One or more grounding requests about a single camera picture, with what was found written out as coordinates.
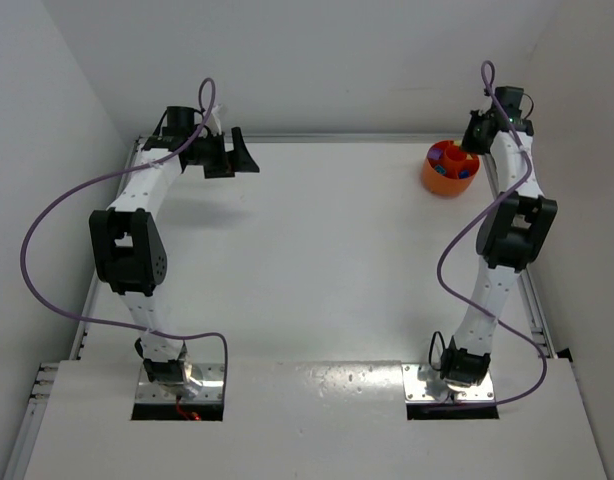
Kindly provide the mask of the purple lego brick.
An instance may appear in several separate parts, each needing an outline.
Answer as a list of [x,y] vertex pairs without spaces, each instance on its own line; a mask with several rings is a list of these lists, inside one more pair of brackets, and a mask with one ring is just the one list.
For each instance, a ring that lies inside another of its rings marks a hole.
[[442,157],[443,150],[441,148],[432,147],[428,151],[428,158],[433,160],[438,160]]

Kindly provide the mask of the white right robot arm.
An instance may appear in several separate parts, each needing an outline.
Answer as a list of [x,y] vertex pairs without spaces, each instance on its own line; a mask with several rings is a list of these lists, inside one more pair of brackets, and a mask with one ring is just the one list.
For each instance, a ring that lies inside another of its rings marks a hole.
[[557,202],[547,198],[532,159],[534,129],[524,117],[520,87],[493,90],[491,107],[473,111],[461,147],[494,161],[499,194],[487,207],[476,237],[478,273],[465,316],[443,348],[440,376],[450,384],[480,384],[489,370],[493,336],[509,290],[533,263],[556,217]]

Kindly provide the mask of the metal base plate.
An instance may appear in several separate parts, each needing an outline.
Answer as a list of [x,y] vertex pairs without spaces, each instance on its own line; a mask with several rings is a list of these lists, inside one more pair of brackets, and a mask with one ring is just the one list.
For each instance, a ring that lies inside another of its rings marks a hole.
[[179,397],[181,404],[220,404],[225,373],[224,364],[195,363],[187,368],[181,382],[151,382],[141,368],[134,400],[139,405],[173,405]]
[[409,405],[490,404],[496,401],[490,373],[479,385],[463,385],[440,378],[428,364],[402,365],[405,401]]

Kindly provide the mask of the orange divided round container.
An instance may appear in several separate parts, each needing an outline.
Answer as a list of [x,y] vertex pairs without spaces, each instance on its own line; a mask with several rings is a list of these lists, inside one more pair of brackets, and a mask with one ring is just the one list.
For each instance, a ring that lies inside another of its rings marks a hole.
[[[441,148],[443,155],[438,160],[428,158],[428,151]],[[421,170],[422,185],[431,193],[453,198],[463,194],[471,185],[480,169],[480,158],[461,150],[460,144],[452,140],[439,141],[427,151]],[[445,176],[434,170],[436,165],[446,169]]]

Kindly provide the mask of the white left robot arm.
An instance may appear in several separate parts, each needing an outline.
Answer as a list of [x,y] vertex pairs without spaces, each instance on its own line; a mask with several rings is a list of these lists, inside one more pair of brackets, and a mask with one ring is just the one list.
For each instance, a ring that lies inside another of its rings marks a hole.
[[217,107],[168,107],[155,133],[137,147],[121,193],[89,217],[97,275],[119,296],[141,331],[135,349],[147,378],[179,399],[197,395],[202,381],[186,342],[169,324],[158,289],[166,278],[168,258],[156,217],[169,189],[189,167],[202,168],[207,179],[260,170],[239,128],[232,129],[233,147],[226,148],[219,112]]

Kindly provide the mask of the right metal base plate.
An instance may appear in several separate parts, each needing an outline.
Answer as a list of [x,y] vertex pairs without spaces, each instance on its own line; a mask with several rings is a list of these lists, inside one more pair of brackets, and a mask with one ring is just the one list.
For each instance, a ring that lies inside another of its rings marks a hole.
[[440,378],[428,364],[402,365],[405,401],[409,405],[490,404],[496,401],[490,373],[479,385],[463,385]]

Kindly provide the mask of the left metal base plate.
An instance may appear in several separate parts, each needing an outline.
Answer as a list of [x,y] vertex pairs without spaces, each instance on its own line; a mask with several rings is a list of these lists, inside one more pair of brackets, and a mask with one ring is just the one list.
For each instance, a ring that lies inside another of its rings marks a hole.
[[187,368],[181,382],[151,382],[141,368],[134,400],[139,405],[173,405],[179,397],[181,404],[220,404],[225,373],[224,364],[195,363]]

